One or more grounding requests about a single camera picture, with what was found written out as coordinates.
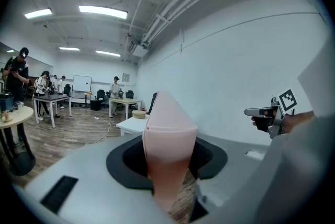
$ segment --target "wooden floor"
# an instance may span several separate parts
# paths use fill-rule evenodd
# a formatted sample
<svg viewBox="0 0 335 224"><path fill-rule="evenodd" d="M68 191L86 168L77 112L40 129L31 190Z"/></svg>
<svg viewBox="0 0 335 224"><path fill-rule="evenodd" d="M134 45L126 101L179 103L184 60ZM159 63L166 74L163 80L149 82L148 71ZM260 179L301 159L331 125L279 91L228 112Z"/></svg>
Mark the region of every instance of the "wooden floor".
<svg viewBox="0 0 335 224"><path fill-rule="evenodd" d="M32 102L26 102L26 106L32 107ZM36 124L35 116L24 123L27 139L33 154L36 157L35 167L25 176L13 176L8 169L7 158L4 157L2 165L8 171L13 183L24 187L39 173L50 167L52 164L66 156L69 152L87 144L92 144L103 137L109 125L105 122L111 121L111 128L108 135L102 139L113 139L120 135L120 129L115 127L124 121L125 113L117 111L118 115L108 117L108 108L93 111L82 107L72 107L72 117L69 117L69 109L58 109L58 115L62 118L55 118L56 128L51 125L51 119L45 118ZM17 140L17 132L12 128L14 140ZM188 223L189 214L195 191L195 180L190 172L187 172L183 189L180 191L178 201L173 205L169 215L178 223Z"/></svg>

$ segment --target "fluorescent light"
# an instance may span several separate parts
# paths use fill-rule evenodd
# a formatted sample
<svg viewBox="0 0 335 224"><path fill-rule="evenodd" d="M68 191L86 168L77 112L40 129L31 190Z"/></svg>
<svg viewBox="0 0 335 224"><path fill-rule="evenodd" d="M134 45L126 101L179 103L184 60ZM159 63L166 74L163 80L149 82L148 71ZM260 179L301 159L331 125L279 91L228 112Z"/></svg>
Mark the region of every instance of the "fluorescent light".
<svg viewBox="0 0 335 224"><path fill-rule="evenodd" d="M103 14L107 16L120 17L123 19L126 19L127 14L128 14L128 12L126 11L121 11L121 10L117 10L113 8L107 8L107 7L100 7L100 6L80 5L79 10L80 12Z"/></svg>
<svg viewBox="0 0 335 224"><path fill-rule="evenodd" d="M104 51L96 51L96 52L99 53L99 54L110 54L110 55L113 55L115 57L120 57L121 56L120 54L108 53L108 52L104 52Z"/></svg>
<svg viewBox="0 0 335 224"><path fill-rule="evenodd" d="M32 13L25 14L26 18L33 18L33 17L40 17L40 16L45 16L45 15L51 15L52 12L50 9L44 9L44 10L39 10L35 11Z"/></svg>
<svg viewBox="0 0 335 224"><path fill-rule="evenodd" d="M79 48L72 48L72 47L60 47L60 50L72 50L72 51L80 51Z"/></svg>

